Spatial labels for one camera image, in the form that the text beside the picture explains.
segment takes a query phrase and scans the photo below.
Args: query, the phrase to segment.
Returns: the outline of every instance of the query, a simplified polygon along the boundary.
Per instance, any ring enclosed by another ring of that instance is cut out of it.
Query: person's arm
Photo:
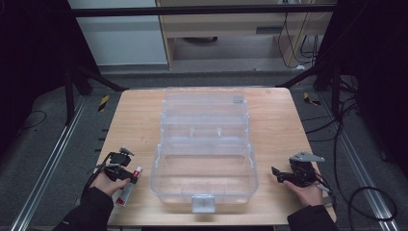
[[[338,230],[333,219],[323,205],[321,190],[316,185],[299,188],[289,181],[283,182],[292,190],[303,206],[303,209],[288,216],[291,231],[335,231]]]
[[[129,183],[113,182],[102,171],[90,185],[81,204],[71,210],[53,230],[107,230],[114,202],[112,195]]]

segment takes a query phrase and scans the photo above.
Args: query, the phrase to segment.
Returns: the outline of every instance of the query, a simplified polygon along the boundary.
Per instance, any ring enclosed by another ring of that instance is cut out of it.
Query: hand
[[[289,181],[283,181],[283,184],[297,195],[303,206],[323,204],[322,191],[316,185],[312,184],[308,187],[300,188]]]
[[[96,187],[103,193],[106,193],[108,196],[112,196],[116,191],[123,189],[129,183],[129,181],[130,179],[128,178],[122,181],[114,182],[109,179],[104,171],[101,171],[90,185],[90,188]]]

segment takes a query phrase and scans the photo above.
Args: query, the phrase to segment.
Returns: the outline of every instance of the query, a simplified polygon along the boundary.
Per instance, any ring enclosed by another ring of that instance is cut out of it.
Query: wooden table
[[[160,113],[165,91],[127,90],[118,102],[98,163],[109,152],[124,145],[136,154],[127,169],[133,171],[142,166],[143,172],[127,205],[115,205],[109,225],[287,224],[287,216],[300,209],[301,205],[294,193],[276,182],[270,167],[291,171],[291,155],[299,151],[312,152],[290,92],[273,88],[244,89],[259,189],[245,205],[217,205],[215,214],[193,214],[190,204],[164,204],[149,188],[150,171],[160,140]],[[335,219],[331,205],[326,208]]]

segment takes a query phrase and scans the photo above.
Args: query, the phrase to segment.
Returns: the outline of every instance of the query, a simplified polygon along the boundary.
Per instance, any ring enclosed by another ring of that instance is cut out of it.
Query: metal rail
[[[325,96],[325,94],[322,93],[320,94],[320,98],[321,98],[321,102],[324,105],[327,113],[329,113],[330,116],[333,116],[332,111],[330,110],[330,107],[329,107],[329,103],[328,103],[329,99],[327,98],[327,96]],[[359,181],[360,186],[376,187],[374,181],[372,180],[370,176],[370,173],[366,170],[366,167],[364,166],[363,162],[357,155],[357,151],[354,149],[353,144],[350,138],[348,137],[345,129],[343,129],[339,138],[344,147],[344,152],[346,154],[346,157],[348,161],[350,162],[351,167],[353,168],[354,174],[356,175],[356,178]],[[365,195],[366,195],[366,199],[369,202],[373,212],[378,218],[389,218],[392,215],[384,198],[379,192],[365,191]],[[384,231],[399,231],[399,228],[395,220],[379,221],[379,224]]]
[[[54,147],[50,157],[48,158],[47,163],[45,164],[44,170],[42,171],[41,175],[38,178],[33,190],[31,191],[28,199],[26,200],[23,208],[21,209],[20,213],[18,214],[17,218],[14,220],[12,224],[12,231],[24,231],[28,227],[28,224],[33,217],[34,212],[48,186],[51,177],[54,174],[54,171],[60,161],[61,157],[63,156],[65,147],[77,125],[79,117],[84,109],[84,105],[87,99],[85,96],[81,96],[80,100],[77,105],[77,109],[75,110],[75,116],[72,119],[71,123],[64,127],[64,130],[57,141],[57,144]]]

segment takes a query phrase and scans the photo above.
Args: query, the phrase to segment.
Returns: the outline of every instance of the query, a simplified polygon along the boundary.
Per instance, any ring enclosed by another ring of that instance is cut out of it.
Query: red marker
[[[116,204],[125,206],[126,202],[129,198],[130,193],[132,192],[133,187],[136,185],[136,183],[139,180],[141,174],[141,167],[136,168],[136,170],[133,172],[134,178],[127,184],[127,186],[123,189],[122,193],[116,200]]]

